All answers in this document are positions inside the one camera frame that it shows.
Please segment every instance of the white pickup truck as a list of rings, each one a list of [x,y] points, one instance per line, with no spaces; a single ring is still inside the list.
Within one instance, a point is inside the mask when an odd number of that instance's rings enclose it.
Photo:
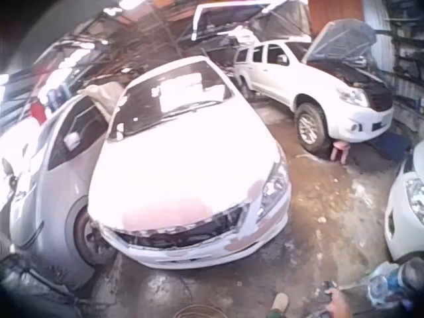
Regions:
[[[393,117],[390,88],[355,67],[375,42],[368,24],[333,21],[312,43],[289,38],[239,48],[235,77],[247,100],[257,91],[288,105],[307,151],[326,150],[331,139],[362,142],[386,131]]]

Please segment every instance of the side window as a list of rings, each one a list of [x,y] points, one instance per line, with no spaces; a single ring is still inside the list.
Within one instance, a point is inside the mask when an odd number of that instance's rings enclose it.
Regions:
[[[262,62],[262,51],[264,50],[264,46],[257,46],[253,50],[253,62],[261,63]]]
[[[245,62],[246,58],[247,58],[247,48],[245,48],[244,50],[240,50],[238,52],[237,58],[236,58],[236,62]]]
[[[269,64],[279,64],[277,61],[277,57],[279,55],[286,55],[286,53],[283,51],[281,46],[277,44],[270,44],[268,45],[268,53],[266,55],[266,61]]]
[[[89,97],[84,97],[77,102],[66,115],[56,136],[48,169],[54,169],[86,151],[97,139],[106,133],[107,126],[107,121]],[[79,134],[81,142],[70,152],[65,145],[64,138],[74,132]]]

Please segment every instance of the front bumper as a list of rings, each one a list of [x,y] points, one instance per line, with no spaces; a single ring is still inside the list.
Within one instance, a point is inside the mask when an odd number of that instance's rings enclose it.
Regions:
[[[406,182],[417,178],[414,171],[404,173],[405,162],[396,178],[386,208],[384,235],[394,260],[424,251],[424,225],[412,211],[406,192]]]
[[[214,266],[251,255],[274,238],[288,222],[291,198],[292,186],[289,184],[281,200],[258,224],[261,197],[250,204],[239,229],[185,248],[160,250],[129,245],[105,227],[101,227],[101,234],[117,250],[151,268],[177,270]]]
[[[380,136],[389,129],[392,123],[394,108],[377,112],[370,108],[341,105],[338,125],[339,135],[336,139],[347,142],[363,142]]]

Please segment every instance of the human hand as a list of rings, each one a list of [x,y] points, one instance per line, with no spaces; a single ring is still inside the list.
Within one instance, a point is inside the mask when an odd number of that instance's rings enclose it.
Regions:
[[[326,293],[331,294],[331,302],[327,305],[326,310],[333,318],[352,318],[349,304],[342,292],[337,288],[330,288]]]

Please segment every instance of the silver car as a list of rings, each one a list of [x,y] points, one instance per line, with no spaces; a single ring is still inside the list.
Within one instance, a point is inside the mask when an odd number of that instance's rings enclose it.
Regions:
[[[11,204],[16,249],[29,256],[39,274],[70,290],[83,286],[96,266],[115,255],[86,211],[107,127],[92,99],[70,99],[28,144],[27,167]]]

